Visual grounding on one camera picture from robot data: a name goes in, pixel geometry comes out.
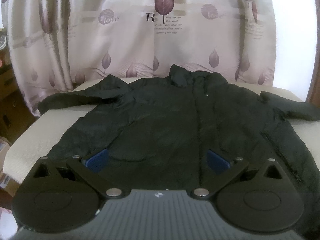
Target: mattress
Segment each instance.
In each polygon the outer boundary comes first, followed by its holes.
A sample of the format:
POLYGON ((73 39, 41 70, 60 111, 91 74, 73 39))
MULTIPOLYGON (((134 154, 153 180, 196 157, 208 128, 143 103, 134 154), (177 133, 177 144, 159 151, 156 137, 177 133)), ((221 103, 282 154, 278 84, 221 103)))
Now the mattress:
MULTIPOLYGON (((131 83, 138 78, 122 78, 131 83)), ((75 91, 84 90, 101 80, 87 81, 75 91)), ((262 90, 281 97, 300 101, 293 93, 279 88, 259 86, 247 83, 234 83, 257 94, 262 90)), ((73 125, 79 117, 85 116, 95 105, 74 106, 65 109, 49 110, 29 127, 12 145, 4 160, 3 171, 18 183, 22 183, 32 166, 41 156, 46 156, 51 148, 58 143, 63 133, 73 125)), ((320 122, 289 120, 294 130, 306 144, 320 168, 320 122)))

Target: brown wooden frame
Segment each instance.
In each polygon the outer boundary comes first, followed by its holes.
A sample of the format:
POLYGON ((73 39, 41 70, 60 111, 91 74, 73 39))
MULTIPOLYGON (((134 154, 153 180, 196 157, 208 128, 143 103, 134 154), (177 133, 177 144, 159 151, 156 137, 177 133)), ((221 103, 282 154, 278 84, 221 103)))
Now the brown wooden frame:
POLYGON ((306 101, 320 107, 320 0, 316 0, 316 13, 318 27, 316 60, 306 101))

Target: metal pin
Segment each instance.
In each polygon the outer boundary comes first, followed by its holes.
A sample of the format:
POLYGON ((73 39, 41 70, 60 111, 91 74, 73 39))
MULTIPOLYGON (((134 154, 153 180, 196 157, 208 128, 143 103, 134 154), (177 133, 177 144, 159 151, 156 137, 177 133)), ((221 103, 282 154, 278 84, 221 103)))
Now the metal pin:
POLYGON ((205 197, 209 195, 209 190, 205 188, 197 188, 193 191, 193 193, 198 197, 205 197))
POLYGON ((121 195, 122 191, 119 188, 110 188, 106 191, 106 193, 110 197, 118 197, 121 195))

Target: pink curtain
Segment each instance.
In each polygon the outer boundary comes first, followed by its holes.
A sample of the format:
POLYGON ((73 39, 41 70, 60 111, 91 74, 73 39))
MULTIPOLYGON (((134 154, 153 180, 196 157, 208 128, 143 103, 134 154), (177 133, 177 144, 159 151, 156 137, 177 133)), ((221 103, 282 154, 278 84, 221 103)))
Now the pink curtain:
POLYGON ((35 115, 48 95, 172 64, 271 86, 272 0, 1 0, 13 69, 35 115))

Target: gray gripper base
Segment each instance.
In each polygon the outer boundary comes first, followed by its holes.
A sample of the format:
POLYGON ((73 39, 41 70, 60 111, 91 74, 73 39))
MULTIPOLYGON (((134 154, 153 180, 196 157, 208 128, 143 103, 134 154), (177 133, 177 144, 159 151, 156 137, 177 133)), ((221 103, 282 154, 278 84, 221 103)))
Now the gray gripper base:
POLYGON ((22 228, 12 240, 303 240, 294 231, 260 236, 242 232, 219 217, 207 201, 185 191, 132 190, 109 200, 89 223, 59 234, 22 228))

